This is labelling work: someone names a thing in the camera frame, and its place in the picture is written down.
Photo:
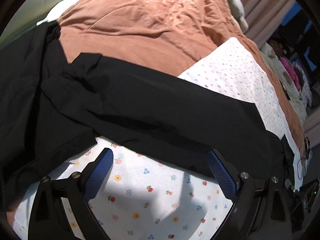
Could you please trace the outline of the black button shirt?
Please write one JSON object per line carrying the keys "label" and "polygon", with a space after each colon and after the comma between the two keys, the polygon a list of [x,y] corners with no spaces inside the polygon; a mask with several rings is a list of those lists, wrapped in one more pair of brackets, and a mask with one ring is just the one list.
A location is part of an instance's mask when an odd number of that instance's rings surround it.
{"label": "black button shirt", "polygon": [[211,176],[216,149],[255,178],[298,181],[288,140],[252,103],[99,54],[79,55],[41,88],[62,115],[134,152]]}

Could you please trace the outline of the pile of clothes by window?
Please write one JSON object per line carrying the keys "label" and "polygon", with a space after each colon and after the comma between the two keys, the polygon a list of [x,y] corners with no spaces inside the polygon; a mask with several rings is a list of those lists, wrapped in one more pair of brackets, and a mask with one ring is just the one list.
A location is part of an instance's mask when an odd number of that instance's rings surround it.
{"label": "pile of clothes by window", "polygon": [[299,98],[302,100],[305,108],[312,106],[312,92],[309,85],[309,80],[302,66],[295,59],[290,61],[291,48],[287,46],[282,40],[277,41],[270,39],[267,42],[274,50],[276,57],[291,77],[293,84],[299,92]]}

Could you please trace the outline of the white floral duvet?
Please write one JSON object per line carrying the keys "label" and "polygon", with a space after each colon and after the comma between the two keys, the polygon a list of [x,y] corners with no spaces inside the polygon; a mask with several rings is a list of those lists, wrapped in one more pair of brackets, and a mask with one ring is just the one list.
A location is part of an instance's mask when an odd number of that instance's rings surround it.
{"label": "white floral duvet", "polygon": [[46,174],[73,142],[97,133],[141,153],[213,176],[231,210],[213,239],[291,239],[298,170],[284,133],[270,129],[278,100],[237,38],[179,77],[81,54],[67,63],[59,42],[37,41],[12,79],[25,116],[23,159]]}

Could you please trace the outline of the folded black garment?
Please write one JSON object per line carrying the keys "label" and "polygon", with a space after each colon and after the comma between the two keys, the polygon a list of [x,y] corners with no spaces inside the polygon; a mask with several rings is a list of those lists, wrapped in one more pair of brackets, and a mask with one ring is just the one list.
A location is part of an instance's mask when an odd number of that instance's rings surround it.
{"label": "folded black garment", "polygon": [[60,114],[43,81],[67,66],[60,27],[44,23],[1,50],[1,208],[95,144],[91,128]]}

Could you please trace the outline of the beige sheet far side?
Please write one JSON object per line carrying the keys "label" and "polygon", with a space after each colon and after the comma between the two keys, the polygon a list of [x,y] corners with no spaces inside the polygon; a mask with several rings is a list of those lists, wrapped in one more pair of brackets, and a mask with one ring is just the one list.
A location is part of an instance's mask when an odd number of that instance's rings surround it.
{"label": "beige sheet far side", "polygon": [[298,115],[300,122],[305,124],[308,117],[307,108],[305,108],[302,100],[300,100],[298,90],[296,89],[291,77],[288,75],[280,60],[276,57],[274,50],[268,43],[264,43],[260,48],[260,53],[267,66],[279,79],[285,95],[291,103],[293,110]]}

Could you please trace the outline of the orange quilted blanket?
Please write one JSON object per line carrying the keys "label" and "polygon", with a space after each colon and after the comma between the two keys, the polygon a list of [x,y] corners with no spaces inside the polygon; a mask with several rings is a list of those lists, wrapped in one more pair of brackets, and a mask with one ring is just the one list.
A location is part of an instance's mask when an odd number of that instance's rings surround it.
{"label": "orange quilted blanket", "polygon": [[68,62],[80,53],[98,53],[173,76],[237,38],[267,74],[291,135],[303,148],[298,115],[257,45],[236,24],[227,0],[80,0],[57,22]]}

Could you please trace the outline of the cream plush pillow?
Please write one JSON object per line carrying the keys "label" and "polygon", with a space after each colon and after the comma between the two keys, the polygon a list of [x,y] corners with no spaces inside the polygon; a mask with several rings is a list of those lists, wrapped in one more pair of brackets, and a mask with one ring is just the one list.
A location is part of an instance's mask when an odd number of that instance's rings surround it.
{"label": "cream plush pillow", "polygon": [[232,16],[240,25],[240,29],[243,33],[246,33],[249,29],[248,23],[245,19],[245,10],[241,0],[227,0]]}

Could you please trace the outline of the pink curtain left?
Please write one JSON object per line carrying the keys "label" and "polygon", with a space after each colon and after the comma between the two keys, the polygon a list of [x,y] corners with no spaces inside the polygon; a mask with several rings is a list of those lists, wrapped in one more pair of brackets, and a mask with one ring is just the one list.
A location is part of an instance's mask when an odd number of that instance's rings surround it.
{"label": "pink curtain left", "polygon": [[249,29],[245,35],[261,47],[276,31],[295,0],[241,0]]}

